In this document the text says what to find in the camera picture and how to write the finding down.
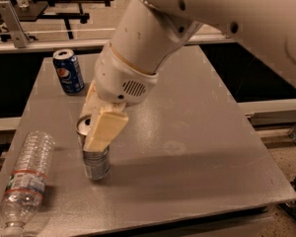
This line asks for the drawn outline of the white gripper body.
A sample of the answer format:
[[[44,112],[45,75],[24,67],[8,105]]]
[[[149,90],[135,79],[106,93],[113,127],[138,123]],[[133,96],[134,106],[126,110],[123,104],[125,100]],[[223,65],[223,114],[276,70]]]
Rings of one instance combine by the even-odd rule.
[[[158,75],[142,73],[123,62],[108,42],[95,64],[95,86],[102,100],[137,105],[158,82]]]

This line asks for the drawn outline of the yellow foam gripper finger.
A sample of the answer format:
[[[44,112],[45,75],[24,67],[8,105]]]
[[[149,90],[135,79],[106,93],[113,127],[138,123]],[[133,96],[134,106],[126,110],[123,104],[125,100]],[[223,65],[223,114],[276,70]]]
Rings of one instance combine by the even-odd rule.
[[[99,106],[100,98],[96,89],[95,81],[92,81],[89,86],[80,117],[90,115],[92,111],[96,110]]]
[[[100,109],[96,122],[87,134],[84,150],[103,152],[128,123],[125,112]]]

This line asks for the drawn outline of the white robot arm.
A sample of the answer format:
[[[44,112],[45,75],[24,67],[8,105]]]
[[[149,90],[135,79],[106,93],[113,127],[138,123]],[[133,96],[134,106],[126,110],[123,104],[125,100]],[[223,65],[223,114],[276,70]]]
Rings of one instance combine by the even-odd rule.
[[[85,150],[102,152],[165,61],[203,25],[231,38],[296,89],[296,0],[131,0],[95,64]]]

